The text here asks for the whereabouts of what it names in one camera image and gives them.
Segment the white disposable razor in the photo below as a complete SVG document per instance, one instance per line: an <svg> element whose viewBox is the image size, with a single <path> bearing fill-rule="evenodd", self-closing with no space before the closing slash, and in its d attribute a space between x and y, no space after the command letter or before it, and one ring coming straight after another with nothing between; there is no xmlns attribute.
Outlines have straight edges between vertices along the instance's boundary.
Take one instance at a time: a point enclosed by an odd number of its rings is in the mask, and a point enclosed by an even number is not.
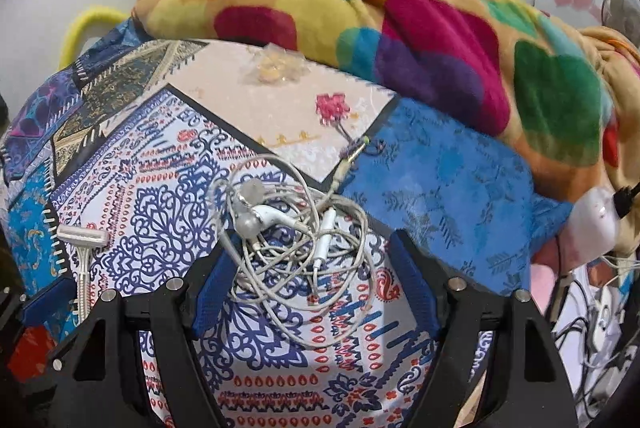
<svg viewBox="0 0 640 428"><path fill-rule="evenodd" d="M110 237L103 229L61 224L58 227L58 238L76 248L78 255L77 271L77 315L82 323L90 313L90 260L93 252L104 248Z"/></svg>

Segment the standing electric fan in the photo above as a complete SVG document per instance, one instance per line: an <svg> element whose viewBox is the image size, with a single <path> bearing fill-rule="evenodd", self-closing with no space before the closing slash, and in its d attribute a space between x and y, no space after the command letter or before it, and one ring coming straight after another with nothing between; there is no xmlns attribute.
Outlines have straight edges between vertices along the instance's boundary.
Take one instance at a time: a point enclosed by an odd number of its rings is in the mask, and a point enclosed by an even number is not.
<svg viewBox="0 0 640 428"><path fill-rule="evenodd" d="M636 0L603 0L601 20L605 27L620 32L631 42L639 41L640 12Z"/></svg>

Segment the patchwork patterned bed sheet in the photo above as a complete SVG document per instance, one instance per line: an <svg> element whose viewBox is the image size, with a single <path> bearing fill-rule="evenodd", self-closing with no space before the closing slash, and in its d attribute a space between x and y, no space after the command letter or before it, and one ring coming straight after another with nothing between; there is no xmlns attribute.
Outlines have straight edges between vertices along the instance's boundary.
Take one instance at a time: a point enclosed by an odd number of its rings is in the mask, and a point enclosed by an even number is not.
<svg viewBox="0 0 640 428"><path fill-rule="evenodd" d="M1 139L24 292L1 349L75 315L6 427L450 427L491 333L477 427L573 427L550 327L499 283L570 214L511 148L314 66L233 78L219 41L111 32Z"/></svg>

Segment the colourful fleece blanket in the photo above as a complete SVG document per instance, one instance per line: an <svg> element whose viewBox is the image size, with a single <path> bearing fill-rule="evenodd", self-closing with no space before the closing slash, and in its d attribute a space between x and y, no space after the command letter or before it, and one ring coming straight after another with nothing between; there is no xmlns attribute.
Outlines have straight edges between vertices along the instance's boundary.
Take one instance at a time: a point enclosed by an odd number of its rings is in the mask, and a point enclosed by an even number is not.
<svg viewBox="0 0 640 428"><path fill-rule="evenodd" d="M521 0L137 0L156 39L276 44L495 136L542 195L639 180L639 52Z"/></svg>

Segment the clear plastic wrapper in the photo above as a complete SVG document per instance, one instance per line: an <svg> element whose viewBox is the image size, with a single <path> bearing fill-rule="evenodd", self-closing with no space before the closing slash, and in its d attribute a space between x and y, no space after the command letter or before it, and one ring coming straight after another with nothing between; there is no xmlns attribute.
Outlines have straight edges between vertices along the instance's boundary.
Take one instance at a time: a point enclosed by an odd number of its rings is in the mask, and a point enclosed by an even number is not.
<svg viewBox="0 0 640 428"><path fill-rule="evenodd" d="M269 43L253 54L245 79L253 84L282 84L298 82L308 72L303 54Z"/></svg>

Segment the yellow padded bed rail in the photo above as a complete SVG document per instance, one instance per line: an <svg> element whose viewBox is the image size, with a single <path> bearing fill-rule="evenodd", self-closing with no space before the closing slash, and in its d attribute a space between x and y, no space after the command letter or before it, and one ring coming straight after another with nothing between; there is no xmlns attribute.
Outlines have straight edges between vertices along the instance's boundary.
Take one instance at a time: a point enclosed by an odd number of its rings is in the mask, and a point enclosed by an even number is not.
<svg viewBox="0 0 640 428"><path fill-rule="evenodd" d="M111 28L126 21L129 15L117 8L93 5L83 10L68 26L58 56L58 69L68 67L79 55L86 41L101 29Z"/></svg>

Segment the pink hair clip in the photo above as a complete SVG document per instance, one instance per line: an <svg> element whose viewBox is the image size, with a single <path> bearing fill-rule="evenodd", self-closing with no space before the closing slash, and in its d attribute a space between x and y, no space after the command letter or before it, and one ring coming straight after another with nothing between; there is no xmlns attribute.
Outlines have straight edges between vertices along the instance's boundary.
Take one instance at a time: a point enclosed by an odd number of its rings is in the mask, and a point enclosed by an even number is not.
<svg viewBox="0 0 640 428"><path fill-rule="evenodd" d="M316 114L322 125L335 125L346 119L350 106L344 93L318 94L316 97Z"/></svg>

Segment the white spray bottle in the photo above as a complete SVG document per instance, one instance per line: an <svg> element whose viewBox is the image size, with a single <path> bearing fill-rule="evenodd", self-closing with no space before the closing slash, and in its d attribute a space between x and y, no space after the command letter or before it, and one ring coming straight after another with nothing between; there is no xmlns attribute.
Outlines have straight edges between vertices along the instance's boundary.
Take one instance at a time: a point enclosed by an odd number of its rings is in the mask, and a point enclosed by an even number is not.
<svg viewBox="0 0 640 428"><path fill-rule="evenodd" d="M560 254L565 269L590 263L612 251L620 222L630 214L639 185L612 192L594 187L580 197L560 235Z"/></svg>

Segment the white earphones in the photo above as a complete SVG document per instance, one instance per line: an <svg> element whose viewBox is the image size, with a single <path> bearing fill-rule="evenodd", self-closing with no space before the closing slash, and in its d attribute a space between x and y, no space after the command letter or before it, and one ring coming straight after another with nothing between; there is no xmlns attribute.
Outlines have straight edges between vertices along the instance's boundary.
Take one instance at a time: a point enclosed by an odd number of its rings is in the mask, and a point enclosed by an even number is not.
<svg viewBox="0 0 640 428"><path fill-rule="evenodd" d="M329 348L356 335L374 302L369 219L358 203L338 192L370 144L368 136L361 136L346 147L325 191L311 187L292 162L264 154L256 158L280 165L287 180L241 182L241 170L234 168L213 181L206 194L216 236L236 266L233 300L261 307L283 337L306 349ZM327 315L359 274L367 276L368 288L355 317L336 334L322 341L306 339L280 318L280 307Z"/></svg>

